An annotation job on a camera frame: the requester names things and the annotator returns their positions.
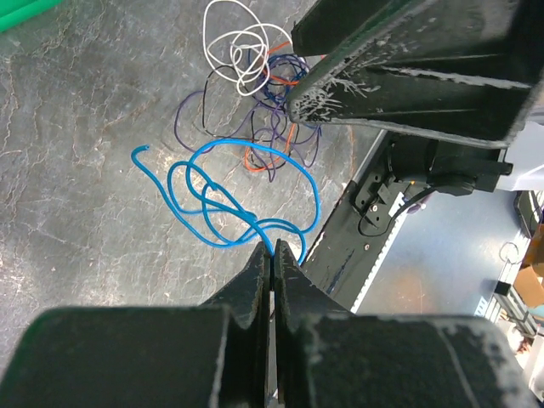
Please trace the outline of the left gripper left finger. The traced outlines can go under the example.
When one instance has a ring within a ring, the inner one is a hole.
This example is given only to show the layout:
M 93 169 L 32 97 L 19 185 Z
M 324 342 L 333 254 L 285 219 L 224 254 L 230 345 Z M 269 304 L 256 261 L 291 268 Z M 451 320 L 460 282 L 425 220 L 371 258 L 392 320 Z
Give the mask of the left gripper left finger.
M 271 258 L 192 307 L 61 307 L 26 329 L 4 407 L 263 407 Z

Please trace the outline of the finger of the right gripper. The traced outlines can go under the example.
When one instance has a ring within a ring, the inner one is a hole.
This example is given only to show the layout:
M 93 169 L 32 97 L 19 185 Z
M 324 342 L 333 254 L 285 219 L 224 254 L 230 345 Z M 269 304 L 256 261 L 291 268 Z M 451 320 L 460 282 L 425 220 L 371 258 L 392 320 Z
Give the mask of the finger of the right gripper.
M 392 1 L 289 93 L 295 122 L 508 147 L 543 89 L 540 1 Z
M 292 28 L 294 53 L 303 57 L 329 54 L 392 3 L 386 0 L 317 1 Z

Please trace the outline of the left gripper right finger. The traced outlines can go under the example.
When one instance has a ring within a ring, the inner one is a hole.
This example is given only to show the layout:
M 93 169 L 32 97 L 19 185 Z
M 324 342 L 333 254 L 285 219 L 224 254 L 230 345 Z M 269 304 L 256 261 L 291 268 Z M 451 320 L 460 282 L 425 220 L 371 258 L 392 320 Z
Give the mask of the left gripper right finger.
M 467 315 L 356 315 L 278 241 L 277 378 L 287 407 L 533 407 L 505 336 Z

